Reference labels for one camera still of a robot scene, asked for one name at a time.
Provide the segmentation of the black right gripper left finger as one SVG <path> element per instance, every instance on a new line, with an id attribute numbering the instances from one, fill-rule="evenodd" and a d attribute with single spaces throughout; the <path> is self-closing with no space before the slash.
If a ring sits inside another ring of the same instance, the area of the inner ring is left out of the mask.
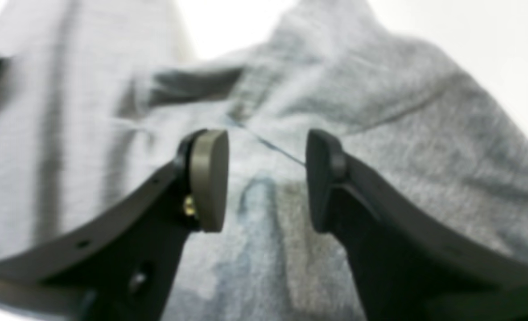
<path id="1" fill-rule="evenodd" d="M 0 260 L 0 307 L 71 321 L 158 321 L 187 238 L 219 233 L 227 130 L 185 136 L 176 156 L 93 221 Z"/>

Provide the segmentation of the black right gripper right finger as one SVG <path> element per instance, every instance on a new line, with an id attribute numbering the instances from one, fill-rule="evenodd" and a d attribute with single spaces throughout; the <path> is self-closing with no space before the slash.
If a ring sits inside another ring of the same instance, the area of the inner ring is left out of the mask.
<path id="1" fill-rule="evenodd" d="M 324 130 L 305 170 L 313 229 L 343 246 L 368 321 L 528 321 L 527 264 L 439 223 Z"/>

